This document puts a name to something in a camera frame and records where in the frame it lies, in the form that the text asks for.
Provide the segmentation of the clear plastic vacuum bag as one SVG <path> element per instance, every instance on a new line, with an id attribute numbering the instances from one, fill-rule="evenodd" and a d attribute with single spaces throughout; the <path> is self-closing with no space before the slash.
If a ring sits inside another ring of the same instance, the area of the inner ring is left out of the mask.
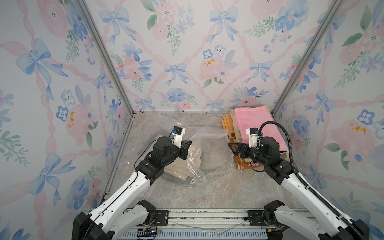
<path id="1" fill-rule="evenodd" d="M 232 170 L 232 152 L 228 148 L 229 132 L 221 127 L 215 114 L 154 114 L 137 117 L 120 166 L 132 169 L 151 151 L 158 137 L 171 137 L 174 126 L 186 130 L 183 139 L 193 141 L 201 152 L 201 164 L 193 167 L 194 176 L 186 182 L 164 173 L 161 177 L 180 185 L 203 186 L 214 177 Z"/>

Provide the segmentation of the pink fleece blanket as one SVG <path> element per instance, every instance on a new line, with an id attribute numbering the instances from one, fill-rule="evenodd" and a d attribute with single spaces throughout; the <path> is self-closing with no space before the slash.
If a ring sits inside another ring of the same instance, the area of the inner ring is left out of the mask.
<path id="1" fill-rule="evenodd" d="M 260 128 L 265 122 L 272 121 L 272 116 L 266 107 L 257 108 L 237 108 L 234 109 L 235 122 L 241 134 L 241 142 L 248 144 L 249 137 L 246 134 L 246 130 L 250 128 Z M 273 137 L 280 145 L 280 151 L 287 152 L 288 147 L 283 139 L 283 136 L 277 126 L 268 124 L 262 129 L 264 137 Z"/>

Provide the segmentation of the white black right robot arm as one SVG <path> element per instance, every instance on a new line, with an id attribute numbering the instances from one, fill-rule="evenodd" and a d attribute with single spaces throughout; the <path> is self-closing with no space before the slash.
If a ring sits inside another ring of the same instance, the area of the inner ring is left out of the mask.
<path id="1" fill-rule="evenodd" d="M 264 166 L 265 172 L 280 186 L 291 192 L 315 221 L 295 213 L 283 202 L 275 200 L 264 207 L 260 217 L 250 221 L 264 221 L 267 225 L 289 227 L 311 240 L 367 240 L 370 228 L 361 219 L 353 220 L 326 200 L 296 171 L 294 164 L 281 158 L 280 145 L 272 137 L 262 137 L 257 143 L 229 143 L 234 156 L 250 159 Z"/>

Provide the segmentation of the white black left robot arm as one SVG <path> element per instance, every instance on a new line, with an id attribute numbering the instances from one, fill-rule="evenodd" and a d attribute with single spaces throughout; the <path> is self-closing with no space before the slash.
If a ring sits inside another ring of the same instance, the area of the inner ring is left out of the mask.
<path id="1" fill-rule="evenodd" d="M 156 207 L 147 200 L 129 205 L 145 192 L 176 159 L 186 160 L 192 141 L 181 137 L 160 137 L 152 151 L 136 166 L 129 179 L 105 202 L 89 214 L 78 214 L 73 223 L 73 240 L 117 240 L 132 228 L 151 226 Z"/>

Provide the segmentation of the cream fleece blanket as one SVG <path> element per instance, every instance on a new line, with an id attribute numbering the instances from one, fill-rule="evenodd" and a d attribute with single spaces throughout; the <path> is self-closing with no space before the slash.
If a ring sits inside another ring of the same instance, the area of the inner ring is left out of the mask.
<path id="1" fill-rule="evenodd" d="M 170 175 L 176 180 L 186 182 L 188 179 L 191 179 L 194 176 L 193 167 L 199 167 L 201 164 L 201 152 L 199 151 L 197 145 L 193 143 L 193 141 L 188 150 L 188 158 L 186 160 L 177 158 L 170 165 L 155 165 L 152 163 L 152 151 L 153 147 L 151 151 L 146 152 L 144 159 L 141 160 L 141 162 L 135 167 L 135 171 L 144 174 L 146 179 L 150 180 L 151 184 L 164 173 Z"/>

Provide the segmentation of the left floor aluminium rail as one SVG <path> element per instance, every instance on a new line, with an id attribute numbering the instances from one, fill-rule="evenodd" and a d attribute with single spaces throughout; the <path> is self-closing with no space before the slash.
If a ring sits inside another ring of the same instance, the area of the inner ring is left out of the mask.
<path id="1" fill-rule="evenodd" d="M 119 150 L 118 150 L 118 155 L 117 155 L 116 161 L 115 161 L 115 163 L 113 165 L 113 168 L 111 170 L 111 174 L 110 174 L 110 176 L 108 178 L 106 189 L 105 189 L 104 194 L 103 194 L 103 196 L 101 198 L 101 202 L 102 203 L 104 201 L 106 201 L 112 195 L 111 189 L 113 187 L 113 183 L 114 183 L 114 180 L 115 180 L 115 177 L 116 177 L 116 174 L 117 174 L 117 170 L 118 170 L 118 167 L 119 167 L 119 164 L 120 164 L 120 160 L 121 160 L 121 158 L 123 156 L 124 150 L 125 150 L 127 142 L 128 142 L 128 138 L 129 138 L 129 135 L 130 135 L 133 123 L 134 123 L 134 119 L 135 119 L 135 115 L 131 115 L 130 120 L 129 120 L 129 124 L 127 125 L 127 128 L 124 131 L 123 138 L 121 140 L 121 144 L 120 144 L 120 147 L 119 147 Z"/>

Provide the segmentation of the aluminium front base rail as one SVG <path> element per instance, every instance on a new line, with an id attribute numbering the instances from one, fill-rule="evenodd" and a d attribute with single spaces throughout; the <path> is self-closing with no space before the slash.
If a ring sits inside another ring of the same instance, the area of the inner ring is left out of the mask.
<path id="1" fill-rule="evenodd" d="M 98 214 L 79 214 L 73 223 L 72 240 L 318 240 L 326 231 L 305 209 L 281 207 L 273 225 L 263 211 L 244 209 L 128 208 L 116 220 L 98 220 Z"/>

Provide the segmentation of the left rear aluminium corner post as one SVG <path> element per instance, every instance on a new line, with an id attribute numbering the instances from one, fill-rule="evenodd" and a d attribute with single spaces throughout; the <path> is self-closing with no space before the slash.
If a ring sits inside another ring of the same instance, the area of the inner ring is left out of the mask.
<path id="1" fill-rule="evenodd" d="M 131 104 L 129 103 L 129 99 L 128 99 L 128 96 L 124 90 L 124 86 L 121 83 L 115 68 L 113 67 L 112 60 L 109 56 L 107 48 L 103 42 L 102 36 L 100 35 L 100 32 L 99 32 L 99 30 L 95 24 L 95 21 L 94 21 L 93 16 L 92 16 L 92 14 L 88 8 L 86 1 L 74 0 L 74 2 L 75 2 L 76 7 L 79 9 L 80 15 L 82 16 L 82 18 L 85 21 L 86 27 L 90 31 L 90 35 L 94 40 L 95 46 L 96 46 L 99 54 L 101 55 L 101 58 L 102 58 L 105 66 L 106 66 L 106 69 L 108 70 L 108 73 L 110 74 L 110 76 L 112 78 L 112 81 L 114 82 L 114 84 L 117 87 L 117 91 L 122 98 L 123 104 L 125 105 L 125 107 L 127 108 L 128 112 L 129 112 L 129 116 L 132 117 L 134 115 L 134 111 L 132 109 Z"/>

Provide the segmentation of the aluminium corner post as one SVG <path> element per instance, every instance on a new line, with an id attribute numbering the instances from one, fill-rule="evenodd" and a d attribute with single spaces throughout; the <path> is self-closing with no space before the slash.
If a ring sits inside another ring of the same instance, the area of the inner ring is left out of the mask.
<path id="1" fill-rule="evenodd" d="M 291 92 L 291 89 L 296 84 L 296 81 L 299 79 L 300 75 L 302 74 L 307 64 L 311 60 L 313 54 L 316 52 L 318 45 L 320 44 L 322 39 L 326 36 L 327 31 L 329 30 L 332 23 L 336 19 L 337 15 L 341 11 L 341 7 L 343 6 L 344 2 L 345 1 L 342 1 L 342 0 L 335 0 L 331 2 L 331 5 L 323 18 L 323 22 L 317 28 L 312 41 L 309 43 L 308 47 L 306 48 L 301 58 L 301 61 L 298 64 L 298 68 L 292 73 L 287 85 L 282 91 L 282 94 L 278 98 L 277 103 L 275 104 L 274 108 L 271 110 L 271 114 L 274 119 L 278 115 L 279 111 L 282 109 L 283 103 L 285 99 L 288 97 L 289 93 Z"/>
<path id="2" fill-rule="evenodd" d="M 108 73 L 110 74 L 110 76 L 112 78 L 112 81 L 114 82 L 114 84 L 117 87 L 117 91 L 122 98 L 123 104 L 125 105 L 125 107 L 127 108 L 128 112 L 129 112 L 129 116 L 132 117 L 134 115 L 134 111 L 132 109 L 131 104 L 129 103 L 129 99 L 128 99 L 128 96 L 124 90 L 124 86 L 121 83 L 115 68 L 113 67 L 112 60 L 109 56 L 107 48 L 103 42 L 102 36 L 100 35 L 100 32 L 99 32 L 99 30 L 95 24 L 95 21 L 94 21 L 93 16 L 92 16 L 92 14 L 88 8 L 86 1 L 74 0 L 74 2 L 75 2 L 76 7 L 79 9 L 80 15 L 82 16 L 82 18 L 85 21 L 86 27 L 90 31 L 90 35 L 94 40 L 95 46 L 96 46 L 99 54 L 101 55 L 101 58 L 102 58 L 105 66 L 106 66 L 106 69 L 108 70 Z"/>

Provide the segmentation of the right rear aluminium corner post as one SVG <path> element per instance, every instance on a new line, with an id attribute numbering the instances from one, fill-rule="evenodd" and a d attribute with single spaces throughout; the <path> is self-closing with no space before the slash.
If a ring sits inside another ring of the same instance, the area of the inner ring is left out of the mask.
<path id="1" fill-rule="evenodd" d="M 344 2 L 345 1 L 342 1 L 342 0 L 335 0 L 331 2 L 331 5 L 323 18 L 323 22 L 317 28 L 312 41 L 309 43 L 308 47 L 306 48 L 301 58 L 301 61 L 298 64 L 298 68 L 292 73 L 287 85 L 282 91 L 282 94 L 278 98 L 277 103 L 275 104 L 274 108 L 271 110 L 271 114 L 274 119 L 278 115 L 279 111 L 282 109 L 283 103 L 285 99 L 288 97 L 289 93 L 291 92 L 291 89 L 296 84 L 296 81 L 299 79 L 300 75 L 302 74 L 307 64 L 311 60 L 313 54 L 316 52 L 318 45 L 320 44 L 322 39 L 326 36 L 327 31 L 329 30 L 332 23 L 336 19 L 337 15 L 341 11 L 341 7 L 343 6 Z"/>

